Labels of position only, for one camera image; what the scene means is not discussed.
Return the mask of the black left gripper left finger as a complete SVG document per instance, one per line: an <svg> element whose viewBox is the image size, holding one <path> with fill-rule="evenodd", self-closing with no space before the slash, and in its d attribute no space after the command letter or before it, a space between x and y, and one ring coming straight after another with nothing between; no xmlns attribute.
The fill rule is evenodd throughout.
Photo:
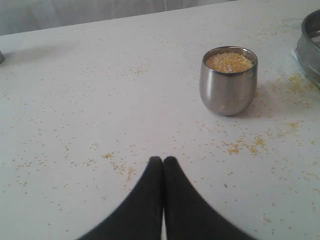
<svg viewBox="0 0 320 240"><path fill-rule="evenodd" d="M125 200L81 240L160 240L163 222L163 162L150 157Z"/></svg>

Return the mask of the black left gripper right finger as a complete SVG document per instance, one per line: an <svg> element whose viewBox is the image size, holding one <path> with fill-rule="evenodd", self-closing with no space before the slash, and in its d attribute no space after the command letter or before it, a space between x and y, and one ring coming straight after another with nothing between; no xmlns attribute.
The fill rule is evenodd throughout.
<svg viewBox="0 0 320 240"><path fill-rule="evenodd" d="M217 213L197 192L178 160L163 161L164 219L168 240L252 240Z"/></svg>

